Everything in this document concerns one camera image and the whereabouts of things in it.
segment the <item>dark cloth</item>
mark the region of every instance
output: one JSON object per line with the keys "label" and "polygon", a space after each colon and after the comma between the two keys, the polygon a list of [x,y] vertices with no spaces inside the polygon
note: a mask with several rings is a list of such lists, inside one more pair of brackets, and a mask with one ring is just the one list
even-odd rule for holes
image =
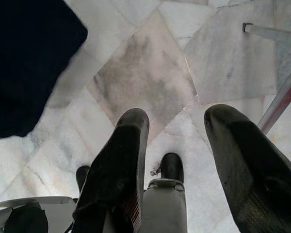
{"label": "dark cloth", "polygon": [[62,0],[0,0],[0,138],[33,130],[86,37]]}

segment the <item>marble floor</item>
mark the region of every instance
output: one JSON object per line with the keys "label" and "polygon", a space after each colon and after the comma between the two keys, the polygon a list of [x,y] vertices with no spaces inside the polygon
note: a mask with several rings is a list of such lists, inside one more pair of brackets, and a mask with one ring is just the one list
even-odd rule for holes
{"label": "marble floor", "polygon": [[[88,28],[44,113],[24,138],[0,140],[0,201],[78,196],[118,118],[150,118],[145,188],[162,156],[181,155],[188,231],[239,232],[216,173],[203,115],[229,104],[254,123],[289,73],[284,44],[242,33],[242,23],[291,30],[291,0],[66,0]],[[267,136],[291,160],[291,105]]]}

